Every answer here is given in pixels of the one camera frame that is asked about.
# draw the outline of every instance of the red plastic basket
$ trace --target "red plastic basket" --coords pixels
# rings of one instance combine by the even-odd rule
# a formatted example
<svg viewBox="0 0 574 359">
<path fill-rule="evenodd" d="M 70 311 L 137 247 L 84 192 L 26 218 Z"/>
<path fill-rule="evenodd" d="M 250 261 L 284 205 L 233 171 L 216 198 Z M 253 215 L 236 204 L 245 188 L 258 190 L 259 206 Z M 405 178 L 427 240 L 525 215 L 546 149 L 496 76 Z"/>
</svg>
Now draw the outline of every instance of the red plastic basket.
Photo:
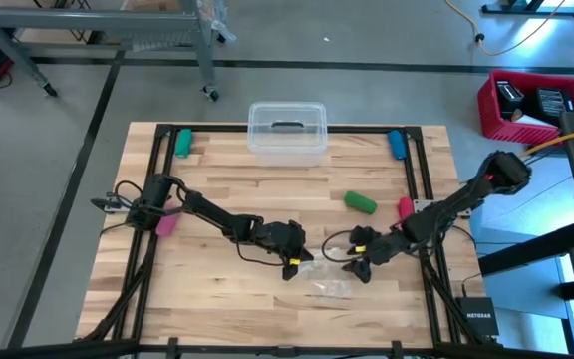
<svg viewBox="0 0 574 359">
<path fill-rule="evenodd" d="M 495 82 L 501 80 L 510 82 L 525 96 L 534 94 L 538 87 L 560 89 L 570 96 L 574 106 L 574 78 L 494 70 L 477 93 L 479 118 L 485 137 L 537 145 L 559 136 L 559 129 L 556 128 L 515 124 L 503 120 L 499 113 L 497 87 L 495 86 Z"/>
</svg>

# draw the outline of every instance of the clear plastic bin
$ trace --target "clear plastic bin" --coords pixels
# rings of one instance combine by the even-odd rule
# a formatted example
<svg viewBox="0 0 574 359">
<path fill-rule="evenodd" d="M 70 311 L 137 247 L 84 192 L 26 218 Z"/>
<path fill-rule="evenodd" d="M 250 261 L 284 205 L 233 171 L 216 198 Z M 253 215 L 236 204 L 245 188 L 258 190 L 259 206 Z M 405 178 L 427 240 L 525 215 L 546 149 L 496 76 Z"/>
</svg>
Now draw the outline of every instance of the clear plastic bin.
<svg viewBox="0 0 574 359">
<path fill-rule="evenodd" d="M 323 104 L 257 102 L 249 107 L 247 148 L 263 166 L 313 167 L 327 150 Z"/>
</svg>

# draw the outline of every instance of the gray floor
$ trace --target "gray floor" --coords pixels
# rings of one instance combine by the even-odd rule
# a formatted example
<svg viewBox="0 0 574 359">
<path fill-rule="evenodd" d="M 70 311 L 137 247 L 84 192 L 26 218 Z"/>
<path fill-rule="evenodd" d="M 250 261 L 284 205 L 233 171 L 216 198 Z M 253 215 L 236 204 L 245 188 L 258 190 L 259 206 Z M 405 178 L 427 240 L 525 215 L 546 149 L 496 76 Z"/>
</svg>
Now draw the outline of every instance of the gray floor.
<svg viewBox="0 0 574 359">
<path fill-rule="evenodd" d="M 481 19 L 474 10 L 484 1 L 458 3 Z M 394 5 L 373 0 L 365 5 L 240 0 L 228 5 L 230 27 L 239 40 L 217 49 L 216 58 L 574 67 L 574 22 L 568 19 L 552 20 L 515 53 L 487 58 L 468 47 L 470 27 L 441 1 Z M 538 21 L 490 17 L 480 20 L 480 26 L 487 47 L 498 49 L 523 37 L 524 29 L 532 30 Z M 0 91 L 0 346 L 9 335 L 109 67 L 41 69 L 62 94 L 60 99 L 44 98 L 16 71 L 13 86 Z M 326 105 L 331 123 L 447 125 L 461 180 L 489 152 L 521 149 L 480 134 L 475 96 L 486 75 L 276 69 L 217 69 L 216 75 L 221 100 L 212 104 L 197 92 L 203 85 L 197 69 L 121 69 L 27 345 L 73 338 L 103 222 L 89 199 L 110 188 L 132 121 L 244 122 L 255 101 L 318 101 Z M 530 206 L 546 206 L 547 198 L 550 202 L 559 193 L 572 194 L 570 180 L 552 189 L 559 193 L 538 194 L 563 180 L 563 175 L 555 179 L 544 171 L 536 169 L 533 185 L 520 197 L 486 204 L 481 227 L 532 236 L 558 225 L 516 219 L 529 215 Z M 566 220 L 572 220 L 572 196 L 568 198 L 563 202 L 569 208 Z M 505 335 L 521 338 L 510 346 L 535 346 L 524 320 L 519 325 L 510 318 L 506 322 Z"/>
</svg>

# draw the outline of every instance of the wooden tabletop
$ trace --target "wooden tabletop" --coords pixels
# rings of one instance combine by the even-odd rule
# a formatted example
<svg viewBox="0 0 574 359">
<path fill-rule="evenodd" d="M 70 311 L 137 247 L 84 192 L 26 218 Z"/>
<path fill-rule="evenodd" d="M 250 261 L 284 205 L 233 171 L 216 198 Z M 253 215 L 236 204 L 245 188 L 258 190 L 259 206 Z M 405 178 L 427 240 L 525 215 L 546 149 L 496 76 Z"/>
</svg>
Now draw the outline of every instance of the wooden tabletop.
<svg viewBox="0 0 574 359">
<path fill-rule="evenodd" d="M 144 183 L 155 127 L 131 124 L 117 181 Z M 422 128 L 434 194 L 446 197 L 458 189 L 446 128 Z M 412 155 L 422 193 L 418 161 Z M 233 214 L 258 214 L 266 222 L 296 220 L 307 232 L 305 246 L 317 258 L 322 241 L 338 230 L 370 225 L 387 231 L 398 221 L 399 198 L 408 195 L 404 164 L 392 158 L 385 135 L 330 134 L 321 165 L 314 168 L 264 168 L 256 161 L 247 150 L 245 133 L 194 133 L 191 155 L 175 158 L 171 174 Z M 342 197 L 347 190 L 374 199 L 377 212 L 365 215 L 346 208 Z M 137 194 L 127 189 L 123 195 Z M 108 215 L 106 226 L 123 220 L 122 215 Z M 468 230 L 465 221 L 458 225 Z M 102 236 L 78 337 L 90 332 L 118 298 L 132 234 L 123 227 Z M 346 236 L 337 239 L 331 247 L 348 247 Z M 277 260 L 255 247 L 241 250 L 247 257 Z M 473 243 L 452 230 L 444 250 L 451 286 L 458 294 L 461 282 L 479 272 Z M 406 348 L 432 347 L 416 259 L 400 254 L 373 267 L 369 284 L 340 266 L 317 259 L 313 268 L 303 264 L 300 273 L 285 282 L 280 267 L 242 261 L 218 229 L 185 215 L 173 236 L 158 243 L 142 343 L 165 344 L 175 336 L 188 345 L 388 347 L 400 340 Z M 466 288 L 469 295 L 483 295 L 479 277 Z M 443 305 L 438 296 L 436 301 L 442 338 L 447 340 Z"/>
</svg>

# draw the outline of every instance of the cart wheel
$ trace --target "cart wheel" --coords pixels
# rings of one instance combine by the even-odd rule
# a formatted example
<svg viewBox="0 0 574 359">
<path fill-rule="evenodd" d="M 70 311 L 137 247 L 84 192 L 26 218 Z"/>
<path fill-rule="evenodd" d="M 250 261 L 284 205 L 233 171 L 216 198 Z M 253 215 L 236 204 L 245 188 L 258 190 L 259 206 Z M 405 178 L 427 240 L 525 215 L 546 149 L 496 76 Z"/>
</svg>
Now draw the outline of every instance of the cart wheel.
<svg viewBox="0 0 574 359">
<path fill-rule="evenodd" d="M 203 86 L 201 91 L 205 94 L 205 96 L 207 96 L 207 98 L 209 98 L 209 101 L 211 101 L 211 102 L 216 102 L 220 98 L 220 95 L 218 95 L 218 91 L 216 91 L 213 88 L 208 88 L 207 86 Z"/>
<path fill-rule="evenodd" d="M 44 86 L 44 91 L 46 92 L 46 94 L 48 94 L 48 96 L 50 97 L 59 97 L 59 94 L 57 94 L 57 90 L 55 90 L 52 85 L 47 84 L 46 86 Z"/>
</svg>

